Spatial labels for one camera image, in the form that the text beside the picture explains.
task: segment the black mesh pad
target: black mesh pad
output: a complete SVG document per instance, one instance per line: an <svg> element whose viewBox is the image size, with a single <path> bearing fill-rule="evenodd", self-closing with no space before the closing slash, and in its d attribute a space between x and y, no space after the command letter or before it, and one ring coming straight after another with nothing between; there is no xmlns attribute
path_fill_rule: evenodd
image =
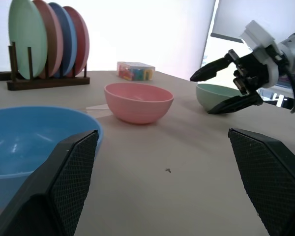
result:
<svg viewBox="0 0 295 236"><path fill-rule="evenodd" d="M97 140L97 131L88 131L58 143L0 215L0 236L73 236L89 191Z"/></svg>
<svg viewBox="0 0 295 236"><path fill-rule="evenodd" d="M295 236L295 156L264 135L231 129L229 138L246 193L270 236Z"/></svg>

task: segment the bowl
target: bowl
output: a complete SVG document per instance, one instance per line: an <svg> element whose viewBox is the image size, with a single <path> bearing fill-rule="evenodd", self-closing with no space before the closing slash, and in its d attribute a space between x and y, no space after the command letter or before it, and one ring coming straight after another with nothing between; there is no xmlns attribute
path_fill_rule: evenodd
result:
<svg viewBox="0 0 295 236"><path fill-rule="evenodd" d="M93 117L68 108L15 107L0 110L0 208L26 178L46 161L61 140L97 129L96 153L103 128Z"/></svg>
<svg viewBox="0 0 295 236"><path fill-rule="evenodd" d="M169 110L174 96L167 90L140 83L105 86L107 105L119 119L133 124L153 123Z"/></svg>
<svg viewBox="0 0 295 236"><path fill-rule="evenodd" d="M239 90L211 84L197 84L196 94L198 102L207 112L231 97L242 96Z"/></svg>

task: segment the cable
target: cable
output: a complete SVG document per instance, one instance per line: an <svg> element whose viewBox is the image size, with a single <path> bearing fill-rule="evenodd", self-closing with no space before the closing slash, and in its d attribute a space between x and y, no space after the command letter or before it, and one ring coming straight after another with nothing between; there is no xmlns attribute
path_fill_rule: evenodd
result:
<svg viewBox="0 0 295 236"><path fill-rule="evenodd" d="M288 66L284 67L284 73L287 75L292 86L293 96L294 96L294 105L293 105L293 108L291 109L291 113L295 113L295 79L294 79L294 76L291 74Z"/></svg>

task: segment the box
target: box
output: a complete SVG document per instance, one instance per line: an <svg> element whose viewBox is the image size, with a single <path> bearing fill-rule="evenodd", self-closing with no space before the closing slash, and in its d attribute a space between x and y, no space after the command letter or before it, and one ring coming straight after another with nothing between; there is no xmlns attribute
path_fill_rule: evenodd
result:
<svg viewBox="0 0 295 236"><path fill-rule="evenodd" d="M146 65L140 62L118 62L118 76L126 80L146 81L151 80L154 66Z"/></svg>

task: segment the beige table surface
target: beige table surface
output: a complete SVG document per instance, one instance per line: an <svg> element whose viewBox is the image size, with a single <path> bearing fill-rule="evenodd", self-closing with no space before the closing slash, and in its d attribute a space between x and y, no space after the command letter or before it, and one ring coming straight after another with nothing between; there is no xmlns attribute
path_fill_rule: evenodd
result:
<svg viewBox="0 0 295 236"><path fill-rule="evenodd" d="M89 86L28 91L7 91L0 82L0 108L105 104L104 86L123 81L115 74L90 72ZM151 125L99 118L104 140L75 235L268 235L245 193L227 133L231 127L260 132L295 153L295 114L263 104L208 115L196 101L194 83L159 72L149 83L170 90L173 105Z"/></svg>

